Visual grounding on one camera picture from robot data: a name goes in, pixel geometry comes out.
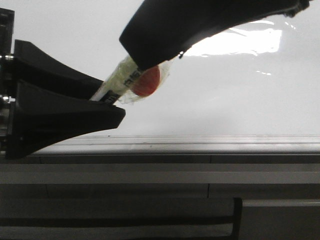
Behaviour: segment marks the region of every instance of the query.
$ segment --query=clear plastic film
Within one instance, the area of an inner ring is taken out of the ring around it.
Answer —
[[[123,104],[144,99],[154,93],[169,75],[171,61],[142,71],[128,55],[92,96],[92,101]]]

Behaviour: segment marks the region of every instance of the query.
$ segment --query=plastic wrapper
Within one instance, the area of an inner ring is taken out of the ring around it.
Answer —
[[[92,96],[92,101],[132,103],[151,95],[169,75],[171,61],[142,71],[128,55]]]

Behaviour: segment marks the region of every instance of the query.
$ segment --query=red candy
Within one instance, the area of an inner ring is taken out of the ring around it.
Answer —
[[[158,66],[154,66],[144,72],[131,88],[131,91],[140,97],[147,97],[155,92],[159,84],[160,70]]]

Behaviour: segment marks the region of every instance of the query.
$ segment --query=white backdrop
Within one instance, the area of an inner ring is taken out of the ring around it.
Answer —
[[[1,0],[14,39],[104,80],[126,51],[119,36],[141,0]],[[236,26],[175,60],[156,93],[105,136],[320,134],[320,1],[295,18]]]

